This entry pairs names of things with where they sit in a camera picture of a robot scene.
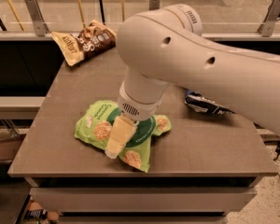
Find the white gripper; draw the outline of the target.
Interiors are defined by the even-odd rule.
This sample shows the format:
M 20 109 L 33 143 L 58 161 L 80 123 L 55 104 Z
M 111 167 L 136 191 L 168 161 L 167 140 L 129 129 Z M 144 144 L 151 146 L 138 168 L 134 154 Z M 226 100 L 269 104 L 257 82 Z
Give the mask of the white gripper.
M 123 115 L 115 118 L 105 154 L 115 159 L 134 136 L 138 121 L 149 119 L 161 104 L 162 85 L 127 85 L 119 89 L 118 106 Z

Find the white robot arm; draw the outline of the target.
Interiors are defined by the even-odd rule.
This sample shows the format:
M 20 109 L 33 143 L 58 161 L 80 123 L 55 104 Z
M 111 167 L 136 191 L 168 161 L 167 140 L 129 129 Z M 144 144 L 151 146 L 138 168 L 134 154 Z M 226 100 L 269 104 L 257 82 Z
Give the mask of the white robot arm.
M 197 12 L 182 4 L 123 22 L 116 37 L 127 65 L 118 98 L 123 115 L 150 118 L 173 83 L 280 136 L 280 55 L 220 45 L 201 32 Z

